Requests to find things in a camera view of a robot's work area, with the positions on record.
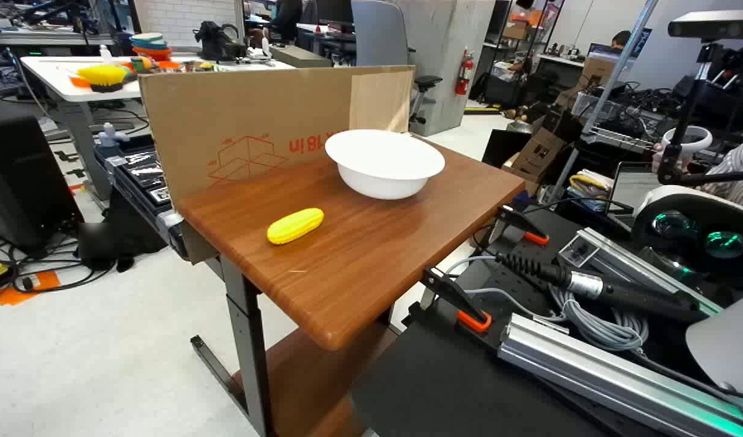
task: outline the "chair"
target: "chair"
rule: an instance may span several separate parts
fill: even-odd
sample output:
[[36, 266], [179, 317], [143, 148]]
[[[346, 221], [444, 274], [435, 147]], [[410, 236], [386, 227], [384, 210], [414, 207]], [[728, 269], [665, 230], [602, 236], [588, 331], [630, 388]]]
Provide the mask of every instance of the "chair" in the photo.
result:
[[[392, 0], [353, 0], [355, 25], [355, 67], [414, 67], [410, 47], [405, 37], [405, 18]], [[410, 125], [425, 125], [420, 108], [425, 92], [432, 90], [442, 79], [417, 76], [410, 104]]]

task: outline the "gray floor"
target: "gray floor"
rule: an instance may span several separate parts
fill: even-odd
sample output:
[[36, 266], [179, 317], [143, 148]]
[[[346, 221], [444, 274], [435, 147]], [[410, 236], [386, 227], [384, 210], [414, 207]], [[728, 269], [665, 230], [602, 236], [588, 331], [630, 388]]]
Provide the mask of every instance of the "gray floor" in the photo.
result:
[[[468, 116], [435, 141], [479, 158], [502, 125]], [[79, 204], [91, 227], [100, 221], [88, 192]], [[442, 267], [468, 251], [462, 246]], [[420, 291], [397, 303], [394, 321]], [[268, 346], [295, 331], [268, 298], [262, 311]], [[191, 336], [238, 366], [221, 281], [171, 251], [83, 289], [0, 306], [0, 434], [255, 434], [198, 359]]]

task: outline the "metal pole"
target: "metal pole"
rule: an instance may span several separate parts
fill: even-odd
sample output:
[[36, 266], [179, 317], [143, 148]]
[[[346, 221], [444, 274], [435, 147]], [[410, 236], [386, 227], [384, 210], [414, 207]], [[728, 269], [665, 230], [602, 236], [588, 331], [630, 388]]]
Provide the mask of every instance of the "metal pole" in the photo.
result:
[[[630, 39], [630, 45], [621, 48], [619, 60], [618, 60], [618, 67], [614, 67], [614, 70], [612, 70], [612, 79], [610, 79], [610, 84], [604, 85], [604, 92], [601, 94], [601, 100], [597, 100], [592, 114], [590, 114], [588, 121], [585, 121], [582, 136], [592, 136], [592, 133], [596, 133], [596, 130], [597, 130], [597, 116], [602, 114], [604, 104], [610, 102], [610, 92], [612, 92], [614, 84], [619, 80], [621, 68], [630, 64], [630, 58], [632, 58], [632, 54], [635, 54], [635, 48], [637, 48], [637, 45], [638, 45], [638, 39], [642, 39], [642, 34], [644, 34], [644, 29], [646, 29], [646, 22], [653, 18], [655, 7], [659, 7], [659, 0], [646, 0], [646, 3], [644, 3], [644, 9], [638, 12], [638, 20], [637, 20], [637, 25], [635, 25], [632, 39]], [[557, 207], [558, 207], [558, 201], [562, 201], [562, 198], [563, 198], [565, 179], [569, 179], [570, 167], [576, 165], [579, 158], [581, 158], [581, 150], [574, 148], [570, 155], [569, 155], [569, 161], [565, 161], [565, 167], [563, 167], [562, 175], [558, 175], [557, 188], [551, 189], [551, 198], [545, 199], [550, 210], [557, 210]]]

